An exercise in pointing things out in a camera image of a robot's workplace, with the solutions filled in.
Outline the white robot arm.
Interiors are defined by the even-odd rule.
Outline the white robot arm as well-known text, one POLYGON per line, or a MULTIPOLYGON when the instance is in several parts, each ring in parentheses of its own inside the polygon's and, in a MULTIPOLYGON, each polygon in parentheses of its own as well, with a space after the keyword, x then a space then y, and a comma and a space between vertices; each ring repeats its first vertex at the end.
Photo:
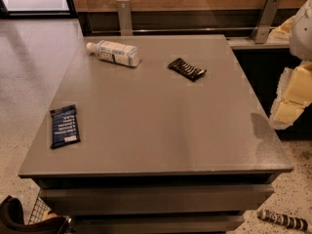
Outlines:
POLYGON ((270 126, 284 130, 312 103, 312 0, 272 30, 268 40, 288 42, 291 54, 301 60, 295 69, 284 68, 270 110, 270 126))

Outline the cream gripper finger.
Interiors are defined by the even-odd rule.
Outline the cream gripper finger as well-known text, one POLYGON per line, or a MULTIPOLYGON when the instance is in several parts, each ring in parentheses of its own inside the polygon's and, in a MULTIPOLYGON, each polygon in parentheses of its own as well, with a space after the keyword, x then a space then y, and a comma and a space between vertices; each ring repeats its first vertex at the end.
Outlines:
POLYGON ((312 103, 312 62, 302 62, 295 69, 286 67, 280 76, 277 97, 269 116, 269 125, 284 130, 312 103))
POLYGON ((293 26, 294 17, 285 20, 281 25, 273 29, 268 36, 268 43, 288 42, 293 26))

